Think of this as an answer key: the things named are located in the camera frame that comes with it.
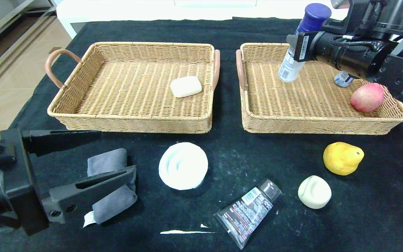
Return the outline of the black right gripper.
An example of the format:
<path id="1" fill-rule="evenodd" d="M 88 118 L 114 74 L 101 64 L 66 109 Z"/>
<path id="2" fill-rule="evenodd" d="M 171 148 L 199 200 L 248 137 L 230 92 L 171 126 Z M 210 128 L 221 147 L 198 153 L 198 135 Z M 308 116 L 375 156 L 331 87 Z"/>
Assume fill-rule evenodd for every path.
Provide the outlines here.
<path id="1" fill-rule="evenodd" d="M 296 35 L 289 34 L 286 36 L 286 42 L 289 45 L 296 45 L 293 57 L 297 62 L 318 61 L 341 70 L 339 65 L 341 47 L 331 44 L 331 40 L 336 38 L 342 38 L 342 35 L 309 31 Z"/>

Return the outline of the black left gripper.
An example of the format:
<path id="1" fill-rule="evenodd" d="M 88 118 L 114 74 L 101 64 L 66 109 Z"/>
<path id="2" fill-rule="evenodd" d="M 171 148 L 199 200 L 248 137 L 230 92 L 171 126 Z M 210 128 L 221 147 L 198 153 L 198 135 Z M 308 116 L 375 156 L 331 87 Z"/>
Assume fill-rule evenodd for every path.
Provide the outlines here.
<path id="1" fill-rule="evenodd" d="M 64 224 L 82 217 L 93 204 L 127 185 L 136 166 L 89 176 L 49 189 L 41 199 L 29 154 L 44 156 L 98 141 L 96 130 L 30 130 L 0 132 L 0 233 L 23 229 L 28 236 L 43 231 L 50 222 Z"/>

